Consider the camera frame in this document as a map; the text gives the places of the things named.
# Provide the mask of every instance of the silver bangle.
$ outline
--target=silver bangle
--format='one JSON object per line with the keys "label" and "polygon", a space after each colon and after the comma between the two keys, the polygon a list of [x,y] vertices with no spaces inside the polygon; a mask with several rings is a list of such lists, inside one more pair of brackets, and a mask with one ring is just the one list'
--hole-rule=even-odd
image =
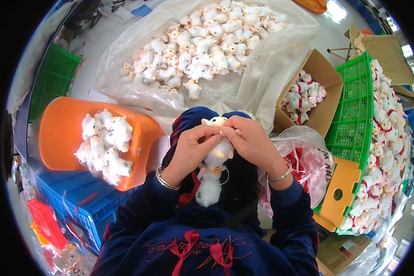
{"label": "silver bangle", "polygon": [[163,185],[167,189],[171,189],[173,191],[179,190],[179,188],[181,187],[181,184],[179,184],[177,187],[174,187],[174,186],[170,185],[164,179],[161,178],[161,172],[162,172],[161,167],[156,168],[156,178],[158,179],[159,183],[161,183],[161,185]]}
{"label": "silver bangle", "polygon": [[280,178],[271,179],[271,178],[268,177],[267,172],[265,172],[265,175],[267,176],[268,181],[275,182],[277,180],[281,180],[282,178],[286,177],[289,173],[291,173],[291,171],[293,169],[293,165],[292,165],[292,163],[291,163],[291,161],[289,159],[287,159],[287,162],[289,164],[288,170],[285,172],[285,174],[281,175]]}

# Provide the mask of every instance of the red ribbon bow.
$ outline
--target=red ribbon bow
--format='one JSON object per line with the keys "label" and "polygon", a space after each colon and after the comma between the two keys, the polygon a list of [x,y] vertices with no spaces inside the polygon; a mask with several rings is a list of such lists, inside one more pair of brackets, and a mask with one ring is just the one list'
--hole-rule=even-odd
{"label": "red ribbon bow", "polygon": [[179,275],[179,272],[181,271],[182,262],[184,262],[184,260],[190,254],[190,250],[192,249],[192,247],[198,241],[199,233],[196,230],[187,231],[184,234],[184,239],[186,239],[188,241],[188,244],[186,246],[184,246],[184,248],[182,249],[182,253],[179,253],[179,249],[178,249],[178,246],[177,246],[176,239],[173,240],[173,242],[170,245],[170,251],[180,258],[180,260],[178,261],[177,265],[175,266],[175,268],[172,272],[172,276],[178,276]]}
{"label": "red ribbon bow", "polygon": [[215,244],[210,244],[209,249],[210,249],[210,253],[211,256],[213,257],[213,259],[224,268],[224,273],[226,274],[226,276],[230,276],[229,270],[228,268],[232,267],[233,265],[233,250],[232,250],[232,246],[230,244],[227,245],[228,247],[228,257],[230,259],[230,262],[228,264],[226,264],[226,262],[224,262],[224,256],[222,255],[222,247],[221,244],[219,243],[215,243]]}

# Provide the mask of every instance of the floor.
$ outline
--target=floor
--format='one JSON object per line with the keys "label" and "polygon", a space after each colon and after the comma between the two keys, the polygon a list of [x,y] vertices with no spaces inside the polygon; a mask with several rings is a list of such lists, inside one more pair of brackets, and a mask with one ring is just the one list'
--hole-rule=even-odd
{"label": "floor", "polygon": [[[321,52],[327,60],[334,66],[344,63],[344,60],[331,55],[327,52],[328,48],[346,48],[349,40],[343,36],[351,24],[354,23],[360,28],[370,29],[366,21],[360,14],[349,5],[345,0],[330,0],[328,3],[328,11],[324,14],[310,14],[321,25],[320,31],[311,43],[311,47]],[[75,55],[82,54],[84,57],[83,64],[79,70],[74,84],[71,89],[71,97],[99,101],[117,103],[100,92],[92,89],[97,66],[100,58],[111,43],[129,26],[134,24],[138,18],[134,18],[125,24],[119,24],[111,19],[102,17],[93,29],[88,26],[83,27],[83,32],[72,41],[69,51]],[[346,51],[339,51],[338,54],[346,56]],[[169,148],[169,137],[162,137],[156,142],[153,149],[154,158],[151,157],[151,166],[160,165],[161,160]],[[265,215],[261,208],[258,210],[261,227],[270,229],[272,227],[271,219]]]}

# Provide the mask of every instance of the navy velvet sweatshirt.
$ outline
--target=navy velvet sweatshirt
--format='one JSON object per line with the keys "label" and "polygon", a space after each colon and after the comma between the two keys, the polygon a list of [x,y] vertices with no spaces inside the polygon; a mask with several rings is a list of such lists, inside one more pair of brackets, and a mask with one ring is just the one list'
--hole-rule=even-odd
{"label": "navy velvet sweatshirt", "polygon": [[271,189],[270,243],[256,216],[236,230],[220,226],[232,214],[194,200],[176,208],[178,192],[147,175],[109,224],[92,275],[318,275],[319,237],[310,197],[294,180]]}

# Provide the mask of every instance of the finger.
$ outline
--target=finger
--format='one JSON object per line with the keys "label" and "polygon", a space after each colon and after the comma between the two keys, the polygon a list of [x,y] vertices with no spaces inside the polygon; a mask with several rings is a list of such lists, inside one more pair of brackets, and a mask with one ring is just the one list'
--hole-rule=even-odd
{"label": "finger", "polygon": [[201,143],[198,145],[199,151],[203,154],[203,156],[206,156],[211,150],[221,142],[221,140],[224,139],[224,136],[216,134],[211,136],[207,141],[204,141],[204,143]]}
{"label": "finger", "polygon": [[193,129],[187,130],[190,139],[198,141],[201,137],[207,135],[219,134],[220,129],[210,125],[199,125]]}
{"label": "finger", "polygon": [[241,116],[233,115],[228,120],[226,120],[223,126],[232,127],[235,129],[243,130],[248,125],[248,122],[252,119],[244,118]]}
{"label": "finger", "polygon": [[235,148],[240,148],[245,146],[246,141],[242,138],[236,130],[229,126],[221,127],[222,133],[229,139],[229,141],[233,144]]}

